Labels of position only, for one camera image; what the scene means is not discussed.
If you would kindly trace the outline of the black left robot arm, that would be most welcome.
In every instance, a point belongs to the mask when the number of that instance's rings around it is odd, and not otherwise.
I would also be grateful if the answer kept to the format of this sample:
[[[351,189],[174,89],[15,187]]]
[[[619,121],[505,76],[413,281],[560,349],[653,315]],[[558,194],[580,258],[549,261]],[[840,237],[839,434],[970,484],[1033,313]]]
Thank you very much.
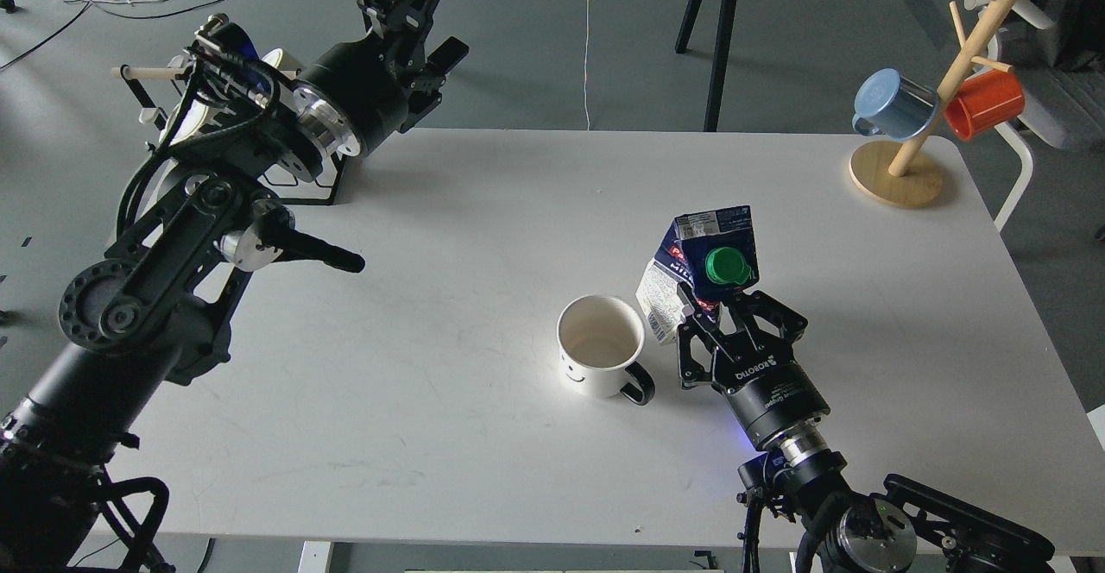
[[[66,346],[3,417],[4,572],[67,572],[99,514],[117,520],[119,570],[148,564],[168,487],[114,482],[107,463],[138,446],[131,425],[165,381],[185,386],[229,361],[253,273],[297,259],[364,270],[361,255],[296,230],[262,179],[278,167],[316,180],[434,110],[469,51],[449,38],[427,53],[439,2],[359,0],[368,33],[293,78],[227,15],[196,31],[178,109],[123,192],[115,242],[60,298]]]

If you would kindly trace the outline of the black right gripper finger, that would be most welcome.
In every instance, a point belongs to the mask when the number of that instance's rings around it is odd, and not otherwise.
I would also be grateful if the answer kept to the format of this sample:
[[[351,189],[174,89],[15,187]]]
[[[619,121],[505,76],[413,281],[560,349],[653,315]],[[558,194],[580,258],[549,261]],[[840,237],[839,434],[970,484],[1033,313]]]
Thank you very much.
[[[736,327],[725,337],[734,358],[793,358],[793,344],[808,328],[808,318],[769,294],[738,293],[723,301]]]
[[[680,388],[692,389],[708,384],[714,389],[734,389],[735,361],[718,325],[711,321],[704,312],[688,282],[678,282],[676,294],[682,305],[680,312],[683,315],[683,320],[676,328]],[[695,340],[711,354],[711,364],[707,367],[693,356],[691,344]]]

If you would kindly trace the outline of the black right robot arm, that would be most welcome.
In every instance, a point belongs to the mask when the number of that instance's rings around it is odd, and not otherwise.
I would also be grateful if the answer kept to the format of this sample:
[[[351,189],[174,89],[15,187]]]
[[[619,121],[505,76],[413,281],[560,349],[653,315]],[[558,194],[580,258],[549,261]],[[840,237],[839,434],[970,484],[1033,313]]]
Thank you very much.
[[[761,569],[765,511],[804,529],[796,572],[907,572],[919,541],[941,550],[948,572],[1052,570],[1048,538],[981,507],[896,474],[884,492],[848,485],[844,456],[818,431],[829,405],[793,354],[808,323],[802,315],[762,291],[739,293],[720,303],[735,326],[727,333],[687,283],[676,293],[680,385],[718,392],[757,450],[738,470],[747,509],[741,570]]]

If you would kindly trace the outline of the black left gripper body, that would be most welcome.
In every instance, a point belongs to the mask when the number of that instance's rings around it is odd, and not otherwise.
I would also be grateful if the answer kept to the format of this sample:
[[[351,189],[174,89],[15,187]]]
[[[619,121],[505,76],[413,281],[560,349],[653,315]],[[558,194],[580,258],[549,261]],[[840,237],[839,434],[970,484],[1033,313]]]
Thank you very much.
[[[393,132],[413,129],[441,100],[441,61],[402,54],[379,35],[338,43],[301,70],[295,85],[337,112],[352,132],[355,156],[371,153]]]

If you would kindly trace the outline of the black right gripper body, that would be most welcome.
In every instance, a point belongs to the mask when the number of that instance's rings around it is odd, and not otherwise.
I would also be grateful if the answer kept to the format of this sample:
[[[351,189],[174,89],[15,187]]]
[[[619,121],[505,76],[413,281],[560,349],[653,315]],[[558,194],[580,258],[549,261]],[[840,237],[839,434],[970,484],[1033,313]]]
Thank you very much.
[[[722,336],[713,350],[713,389],[729,403],[755,450],[777,447],[788,432],[831,412],[797,364],[792,346],[762,332]]]

